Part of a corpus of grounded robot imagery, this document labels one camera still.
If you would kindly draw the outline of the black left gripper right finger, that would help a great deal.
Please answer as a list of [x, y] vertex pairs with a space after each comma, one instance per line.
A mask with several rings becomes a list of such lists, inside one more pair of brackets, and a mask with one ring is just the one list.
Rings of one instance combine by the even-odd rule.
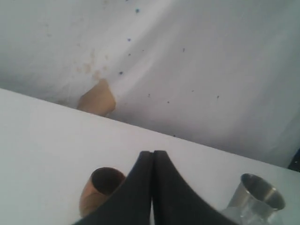
[[154, 151], [151, 195], [156, 225], [233, 225], [183, 179], [167, 152]]

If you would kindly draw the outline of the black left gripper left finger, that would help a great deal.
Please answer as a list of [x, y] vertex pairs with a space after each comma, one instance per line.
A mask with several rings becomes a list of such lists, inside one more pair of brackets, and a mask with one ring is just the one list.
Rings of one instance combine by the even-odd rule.
[[140, 152], [130, 173], [115, 192], [78, 225], [148, 225], [151, 209], [153, 153]]

